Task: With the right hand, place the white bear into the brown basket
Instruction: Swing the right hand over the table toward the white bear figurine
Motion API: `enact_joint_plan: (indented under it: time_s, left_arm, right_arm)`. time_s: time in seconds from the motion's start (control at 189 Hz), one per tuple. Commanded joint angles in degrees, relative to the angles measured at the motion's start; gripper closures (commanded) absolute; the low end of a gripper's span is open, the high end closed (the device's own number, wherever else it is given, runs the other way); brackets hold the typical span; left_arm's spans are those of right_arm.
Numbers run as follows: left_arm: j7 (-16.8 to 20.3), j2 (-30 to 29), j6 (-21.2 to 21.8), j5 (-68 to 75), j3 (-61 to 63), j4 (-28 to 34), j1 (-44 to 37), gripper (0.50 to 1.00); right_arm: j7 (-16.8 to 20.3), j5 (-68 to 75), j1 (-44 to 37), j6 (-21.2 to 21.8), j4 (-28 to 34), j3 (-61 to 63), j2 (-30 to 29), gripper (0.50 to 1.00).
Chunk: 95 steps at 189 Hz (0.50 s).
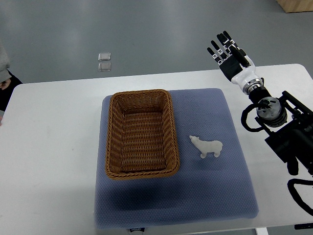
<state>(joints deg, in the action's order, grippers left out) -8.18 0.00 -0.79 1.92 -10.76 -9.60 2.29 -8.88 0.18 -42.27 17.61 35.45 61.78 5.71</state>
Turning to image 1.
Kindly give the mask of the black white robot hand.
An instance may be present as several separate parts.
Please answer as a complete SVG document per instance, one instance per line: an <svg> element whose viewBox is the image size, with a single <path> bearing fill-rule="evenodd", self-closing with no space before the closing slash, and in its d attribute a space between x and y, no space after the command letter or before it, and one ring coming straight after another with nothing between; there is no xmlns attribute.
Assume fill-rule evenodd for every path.
<svg viewBox="0 0 313 235"><path fill-rule="evenodd" d="M255 72L253 61L240 48L227 31L217 35L218 45L211 41L212 47L207 51L218 64L224 76L233 84L238 85L243 93L250 94L252 90L264 85L263 79Z"/></svg>

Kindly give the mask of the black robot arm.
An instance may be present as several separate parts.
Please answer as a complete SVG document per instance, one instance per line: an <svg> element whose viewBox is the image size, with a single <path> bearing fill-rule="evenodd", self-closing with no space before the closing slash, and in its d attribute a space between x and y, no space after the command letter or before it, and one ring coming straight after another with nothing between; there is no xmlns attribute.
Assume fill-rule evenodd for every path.
<svg viewBox="0 0 313 235"><path fill-rule="evenodd" d="M265 142L287 164L290 175L298 174L298 163L312 175L313 112L287 91L275 98L264 86L254 85L247 94L252 104L242 112L242 126L268 134Z"/></svg>

